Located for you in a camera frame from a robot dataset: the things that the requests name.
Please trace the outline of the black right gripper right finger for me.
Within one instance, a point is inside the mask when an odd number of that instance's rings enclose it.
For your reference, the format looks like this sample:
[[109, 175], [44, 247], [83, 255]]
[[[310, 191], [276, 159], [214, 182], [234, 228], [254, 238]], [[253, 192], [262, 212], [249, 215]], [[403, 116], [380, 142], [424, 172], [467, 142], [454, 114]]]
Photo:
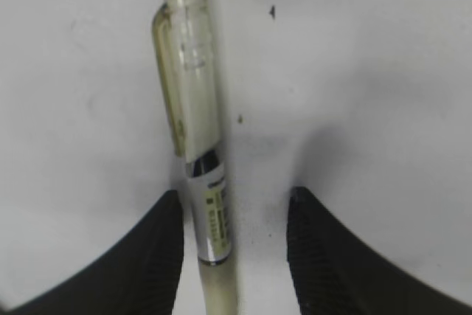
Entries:
[[344, 226], [306, 187], [291, 190], [287, 260], [302, 314], [470, 314]]

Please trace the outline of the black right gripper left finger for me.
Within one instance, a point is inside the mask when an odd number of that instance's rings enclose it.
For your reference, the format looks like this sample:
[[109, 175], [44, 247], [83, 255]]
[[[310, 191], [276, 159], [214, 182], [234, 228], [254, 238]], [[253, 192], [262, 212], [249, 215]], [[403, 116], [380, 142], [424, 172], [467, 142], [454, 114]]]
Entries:
[[93, 263], [12, 314], [171, 314], [184, 260], [183, 211], [168, 190]]

